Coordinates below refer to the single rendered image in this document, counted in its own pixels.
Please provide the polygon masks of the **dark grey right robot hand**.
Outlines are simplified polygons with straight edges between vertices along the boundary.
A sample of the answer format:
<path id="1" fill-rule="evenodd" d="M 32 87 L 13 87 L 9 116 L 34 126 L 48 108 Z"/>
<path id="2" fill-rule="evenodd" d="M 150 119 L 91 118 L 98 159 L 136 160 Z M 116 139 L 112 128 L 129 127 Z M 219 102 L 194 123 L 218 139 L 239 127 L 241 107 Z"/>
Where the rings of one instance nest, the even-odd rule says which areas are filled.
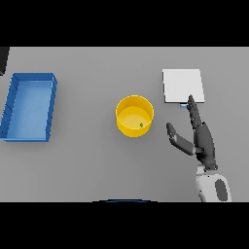
<path id="1" fill-rule="evenodd" d="M 196 156 L 196 159 L 206 170 L 217 170 L 218 165 L 216 162 L 213 137 L 206 122 L 201 120 L 192 95 L 189 96 L 187 109 L 190 114 L 191 125 L 194 132 L 194 141 L 188 141 L 176 132 L 171 123 L 167 123 L 165 126 L 169 142 L 172 146 L 188 156 Z"/>

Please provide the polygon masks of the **pale square measuring scale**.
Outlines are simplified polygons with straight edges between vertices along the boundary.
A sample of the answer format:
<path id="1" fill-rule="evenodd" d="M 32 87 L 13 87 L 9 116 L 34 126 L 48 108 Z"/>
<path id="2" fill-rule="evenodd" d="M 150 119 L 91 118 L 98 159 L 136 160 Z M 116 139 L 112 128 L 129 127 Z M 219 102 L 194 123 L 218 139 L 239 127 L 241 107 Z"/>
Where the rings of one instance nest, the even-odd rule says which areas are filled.
<path id="1" fill-rule="evenodd" d="M 163 69 L 162 83 L 165 103 L 187 105 L 190 95 L 195 103 L 205 102 L 199 69 Z"/>

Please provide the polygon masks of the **yellow bowl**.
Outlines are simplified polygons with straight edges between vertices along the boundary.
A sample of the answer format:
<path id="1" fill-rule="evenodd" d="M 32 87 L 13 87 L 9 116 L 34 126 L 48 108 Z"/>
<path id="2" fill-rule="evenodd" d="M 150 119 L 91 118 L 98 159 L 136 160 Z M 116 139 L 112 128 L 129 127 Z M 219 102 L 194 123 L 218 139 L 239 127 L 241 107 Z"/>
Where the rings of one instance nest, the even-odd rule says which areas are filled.
<path id="1" fill-rule="evenodd" d="M 115 116 L 117 128 L 123 135 L 138 138 L 149 131 L 154 118 L 154 107 L 141 95 L 128 95 L 118 103 Z"/>

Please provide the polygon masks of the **blue tray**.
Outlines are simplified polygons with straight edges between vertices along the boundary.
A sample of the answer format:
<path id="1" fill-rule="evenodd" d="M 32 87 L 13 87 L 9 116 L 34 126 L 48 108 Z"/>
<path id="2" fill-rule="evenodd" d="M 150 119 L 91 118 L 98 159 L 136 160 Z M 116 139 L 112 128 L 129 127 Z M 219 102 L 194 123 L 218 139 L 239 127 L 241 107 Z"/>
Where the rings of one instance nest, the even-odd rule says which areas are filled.
<path id="1" fill-rule="evenodd" d="M 0 140 L 48 142 L 56 87 L 54 73 L 13 73 L 0 121 Z"/>

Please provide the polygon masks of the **dark object at table edge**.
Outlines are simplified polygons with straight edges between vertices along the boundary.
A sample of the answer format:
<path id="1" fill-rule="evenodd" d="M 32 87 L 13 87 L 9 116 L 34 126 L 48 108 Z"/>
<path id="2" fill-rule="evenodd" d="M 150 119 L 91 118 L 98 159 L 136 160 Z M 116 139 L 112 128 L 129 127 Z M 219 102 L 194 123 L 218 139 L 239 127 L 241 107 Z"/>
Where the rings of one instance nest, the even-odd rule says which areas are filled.
<path id="1" fill-rule="evenodd" d="M 0 76 L 3 76 L 6 72 L 9 51 L 9 47 L 0 47 Z"/>

